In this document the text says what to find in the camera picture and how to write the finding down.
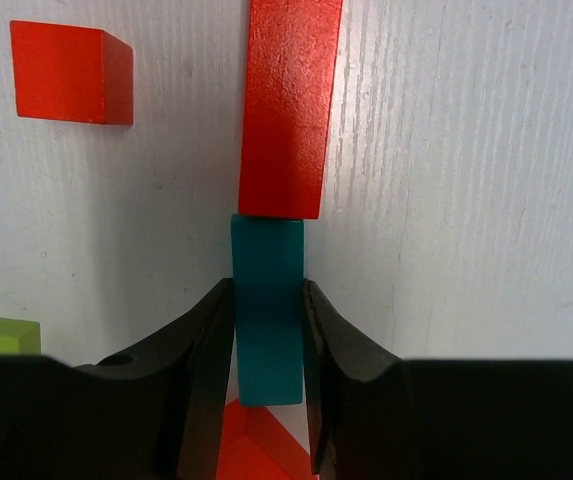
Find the red arch block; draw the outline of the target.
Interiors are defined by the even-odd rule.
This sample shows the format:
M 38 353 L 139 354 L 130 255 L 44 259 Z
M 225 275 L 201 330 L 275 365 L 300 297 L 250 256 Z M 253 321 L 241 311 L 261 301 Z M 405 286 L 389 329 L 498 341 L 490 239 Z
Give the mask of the red arch block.
M 340 1 L 253 1 L 238 210 L 316 219 L 342 14 Z

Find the teal long block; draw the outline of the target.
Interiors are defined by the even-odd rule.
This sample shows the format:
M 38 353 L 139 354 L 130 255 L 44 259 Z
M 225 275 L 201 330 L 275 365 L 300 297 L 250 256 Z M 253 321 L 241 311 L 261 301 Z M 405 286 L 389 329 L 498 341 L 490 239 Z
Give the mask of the teal long block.
M 231 219 L 240 403 L 303 401 L 304 224 Z

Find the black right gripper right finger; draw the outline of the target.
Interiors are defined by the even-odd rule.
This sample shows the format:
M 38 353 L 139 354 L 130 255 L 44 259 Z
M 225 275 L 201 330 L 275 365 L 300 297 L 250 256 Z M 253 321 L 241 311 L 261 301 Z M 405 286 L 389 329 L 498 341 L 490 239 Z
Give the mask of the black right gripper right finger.
M 304 373 L 312 470 L 406 473 L 400 359 L 347 321 L 316 282 L 303 287 Z

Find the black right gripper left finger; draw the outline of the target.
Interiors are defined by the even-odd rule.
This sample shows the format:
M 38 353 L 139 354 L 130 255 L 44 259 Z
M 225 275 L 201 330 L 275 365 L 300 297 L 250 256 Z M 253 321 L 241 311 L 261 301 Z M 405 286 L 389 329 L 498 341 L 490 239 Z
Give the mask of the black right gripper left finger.
M 234 286 L 220 280 L 184 315 L 99 363 L 77 369 L 159 393 L 153 470 L 161 479 L 213 479 L 223 429 L 235 321 Z

